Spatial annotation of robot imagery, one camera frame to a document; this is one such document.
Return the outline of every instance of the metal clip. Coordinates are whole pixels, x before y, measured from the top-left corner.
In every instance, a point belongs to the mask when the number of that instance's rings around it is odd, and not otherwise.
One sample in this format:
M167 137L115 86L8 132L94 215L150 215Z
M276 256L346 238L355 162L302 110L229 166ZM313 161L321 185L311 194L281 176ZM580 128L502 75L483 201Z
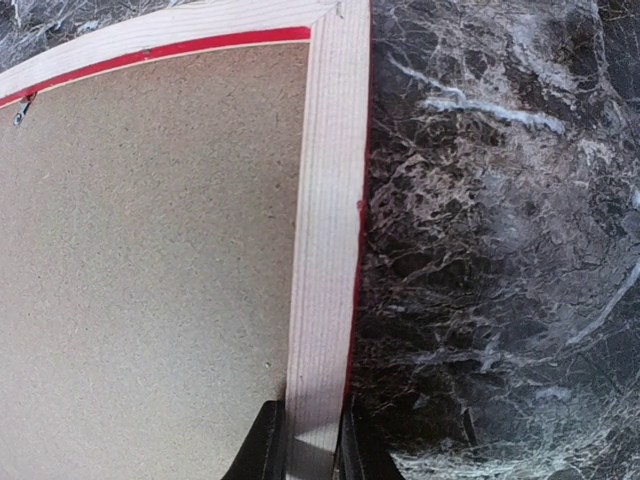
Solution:
M27 110L29 110L29 106L36 98L37 93L31 93L20 100L20 111L16 113L16 116L13 117L13 124L17 127L24 120L25 115L27 114Z

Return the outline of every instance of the wood grain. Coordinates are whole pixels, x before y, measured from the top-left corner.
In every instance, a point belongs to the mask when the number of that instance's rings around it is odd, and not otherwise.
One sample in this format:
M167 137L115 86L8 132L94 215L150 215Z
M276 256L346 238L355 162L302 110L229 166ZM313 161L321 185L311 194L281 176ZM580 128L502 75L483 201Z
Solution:
M330 478L347 378L369 106L370 10L350 0L312 27L287 412L289 475Z
M0 99L89 65L159 46L235 33L310 26L334 3L322 0L197 1L143 15L83 35L3 72Z

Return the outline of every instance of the marble countertop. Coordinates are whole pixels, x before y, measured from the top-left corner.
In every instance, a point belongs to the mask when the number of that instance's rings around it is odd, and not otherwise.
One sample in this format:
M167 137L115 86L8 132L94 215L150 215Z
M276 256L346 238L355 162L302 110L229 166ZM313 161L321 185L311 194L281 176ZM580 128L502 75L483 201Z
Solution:
M174 1L0 1L0 70ZM374 0L353 389L409 479L640 478L640 2Z

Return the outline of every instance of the red trim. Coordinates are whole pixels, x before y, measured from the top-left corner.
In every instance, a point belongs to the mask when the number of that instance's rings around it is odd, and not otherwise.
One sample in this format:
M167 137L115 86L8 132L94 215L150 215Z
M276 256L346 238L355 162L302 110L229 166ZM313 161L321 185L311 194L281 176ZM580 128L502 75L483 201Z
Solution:
M261 43L305 41L309 39L311 39L311 29L307 27L281 28L263 32L245 32L235 33L232 35L222 35L219 37L201 38L198 40L189 40L186 42L174 43L173 45L152 48L150 50L129 53L121 57L105 60L104 62L88 65L78 70L74 70L73 72L58 75L57 77L32 85L20 90L19 92L12 93L11 95L0 99L0 108L17 102L23 97L37 93L41 90L46 90L57 85L73 82L99 73L105 73L110 70L128 67L130 65L135 65L136 63L144 63L150 60L174 57L187 53L197 53L204 50L214 50L217 48L237 47Z

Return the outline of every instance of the black plastic piece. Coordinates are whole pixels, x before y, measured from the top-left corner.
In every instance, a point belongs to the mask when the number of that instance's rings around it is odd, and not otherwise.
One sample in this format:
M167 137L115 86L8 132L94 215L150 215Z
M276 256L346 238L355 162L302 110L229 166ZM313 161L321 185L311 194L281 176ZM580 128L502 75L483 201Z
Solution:
M282 480L286 451L284 402L265 402L222 480Z
M339 450L340 480L405 480L364 408L351 396L342 411Z

